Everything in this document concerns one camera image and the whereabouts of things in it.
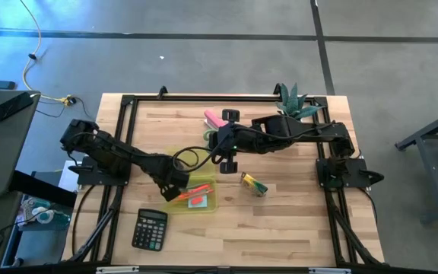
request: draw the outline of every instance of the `green plant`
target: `green plant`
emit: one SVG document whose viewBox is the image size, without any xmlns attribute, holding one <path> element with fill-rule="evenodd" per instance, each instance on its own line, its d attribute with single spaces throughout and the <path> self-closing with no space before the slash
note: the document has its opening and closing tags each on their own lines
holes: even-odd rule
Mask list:
<svg viewBox="0 0 438 274">
<path fill-rule="evenodd" d="M 314 115 L 317 110 L 322 108 L 317 106 L 303 107 L 306 97 L 307 94 L 298 97 L 297 83 L 295 83 L 294 87 L 291 89 L 290 94 L 288 93 L 287 86 L 281 84 L 282 102 L 277 102 L 276 104 L 277 107 L 283 111 L 284 115 L 300 120 L 304 117 Z"/>
</svg>

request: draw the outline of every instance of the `plastic bin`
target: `plastic bin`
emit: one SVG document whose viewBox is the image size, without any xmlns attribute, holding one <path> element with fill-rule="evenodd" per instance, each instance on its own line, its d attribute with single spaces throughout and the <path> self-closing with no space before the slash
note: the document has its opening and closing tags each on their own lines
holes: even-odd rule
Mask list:
<svg viewBox="0 0 438 274">
<path fill-rule="evenodd" d="M 178 149 L 170 149 L 168 150 L 170 155 L 174 155 Z M 208 153 L 206 151 L 197 151 L 195 152 L 198 155 L 198 162 L 202 162 L 207 156 Z M 190 151 L 183 152 L 180 157 L 181 160 L 189 164 L 194 164 L 196 160 L 196 156 Z M 200 186 L 202 184 L 208 183 L 213 191 L 211 193 L 207 193 L 207 206 L 206 207 L 197 207 L 197 208 L 189 208 L 189 200 L 184 199 L 181 201 L 177 201 L 176 199 L 167 202 L 162 210 L 170 213 L 170 214 L 192 214 L 192 213 L 210 213 L 214 212 L 217 209 L 217 184 L 215 180 L 215 166 L 209 160 L 206 164 L 204 164 L 201 168 L 196 171 L 190 173 L 190 179 L 187 187 Z"/>
</svg>

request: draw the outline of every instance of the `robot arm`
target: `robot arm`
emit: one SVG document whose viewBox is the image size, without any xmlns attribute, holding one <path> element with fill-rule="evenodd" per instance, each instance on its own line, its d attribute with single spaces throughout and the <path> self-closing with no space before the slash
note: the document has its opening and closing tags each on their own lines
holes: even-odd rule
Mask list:
<svg viewBox="0 0 438 274">
<path fill-rule="evenodd" d="M 93 122 L 73 119 L 60 142 L 68 154 L 79 151 L 89 155 L 103 173 L 111 176 L 124 176 L 129 170 L 129 163 L 138 165 L 153 178 L 166 201 L 177 197 L 179 189 L 187 187 L 189 181 L 187 173 L 173 167 L 172 156 L 149 154 L 127 145 L 100 131 Z"/>
<path fill-rule="evenodd" d="M 222 174 L 237 172 L 233 157 L 237 152 L 264 154 L 290 147 L 295 142 L 328 142 L 331 156 L 316 162 L 319 183 L 325 187 L 367 187 L 383 179 L 381 174 L 368 171 L 363 159 L 353 159 L 354 146 L 343 123 L 300 123 L 283 115 L 252 120 L 246 127 L 239 122 L 240 112 L 223 110 L 223 119 L 229 121 L 209 139 L 212 161 L 221 162 Z"/>
</svg>

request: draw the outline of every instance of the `concrete floor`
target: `concrete floor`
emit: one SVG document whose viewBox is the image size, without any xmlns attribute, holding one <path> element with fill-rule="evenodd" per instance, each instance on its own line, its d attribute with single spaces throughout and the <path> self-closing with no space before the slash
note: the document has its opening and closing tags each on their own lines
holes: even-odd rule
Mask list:
<svg viewBox="0 0 438 274">
<path fill-rule="evenodd" d="M 44 30 L 118 33 L 313 35 L 309 0 L 33 1 Z M 318 0 L 325 35 L 438 37 L 438 0 Z M 34 29 L 19 1 L 0 0 L 0 28 Z M 0 37 L 0 79 L 21 83 L 35 38 Z M 386 178 L 373 188 L 386 262 L 438 270 L 438 223 L 418 152 L 394 143 L 438 117 L 437 43 L 327 43 L 335 93 L 347 95 L 360 148 Z M 326 94 L 315 41 L 43 39 L 28 81 L 54 96 L 81 97 L 95 116 L 103 92 L 270 94 L 277 82 Z M 59 106 L 39 105 L 58 113 Z M 18 169 L 56 170 L 59 138 L 77 106 L 52 119 L 36 115 Z M 44 130 L 45 138 L 37 137 Z"/>
</svg>

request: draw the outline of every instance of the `wooden tabletop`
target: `wooden tabletop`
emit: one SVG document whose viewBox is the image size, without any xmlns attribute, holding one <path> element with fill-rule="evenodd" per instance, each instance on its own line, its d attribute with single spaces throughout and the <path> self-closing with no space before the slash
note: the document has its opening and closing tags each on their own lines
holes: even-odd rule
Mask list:
<svg viewBox="0 0 438 274">
<path fill-rule="evenodd" d="M 103 94 L 97 114 L 100 128 L 112 134 L 116 128 L 121 96 Z M 327 99 L 331 119 L 346 125 L 357 149 L 348 99 L 344 96 L 327 96 Z M 207 129 L 204 111 L 212 110 L 221 116 L 224 108 L 239 110 L 240 123 L 247 126 L 251 125 L 251 119 L 273 115 L 277 111 L 273 103 L 139 102 L 132 145 L 147 152 L 161 153 L 166 153 L 168 148 L 174 146 L 205 145 L 202 138 L 202 133 Z M 130 108 L 125 116 L 123 141 L 129 114 Z M 311 121 L 311 118 L 304 120 L 307 123 Z M 162 209 L 165 203 L 151 178 L 134 166 L 122 198 L 112 263 L 334 266 L 325 197 L 317 184 L 317 158 L 316 145 L 313 143 L 296 143 L 283 151 L 266 155 L 238 154 L 238 174 L 219 174 L 217 168 L 217 211 L 171 215 L 161 252 L 139 250 L 131 245 L 138 209 Z M 240 186 L 241 171 L 251 174 L 268 187 L 265 197 L 254 197 Z M 85 190 L 83 188 L 79 192 L 75 210 Z M 103 187 L 96 186 L 84 201 L 76 229 L 77 248 L 96 225 L 102 192 Z M 346 189 L 345 192 L 353 230 L 372 255 L 383 261 L 370 201 L 357 189 Z M 62 259 L 71 256 L 73 221 Z M 101 256 L 106 245 L 107 229 L 103 236 Z M 347 259 L 344 234 L 340 233 L 340 238 L 343 255 Z"/>
</svg>

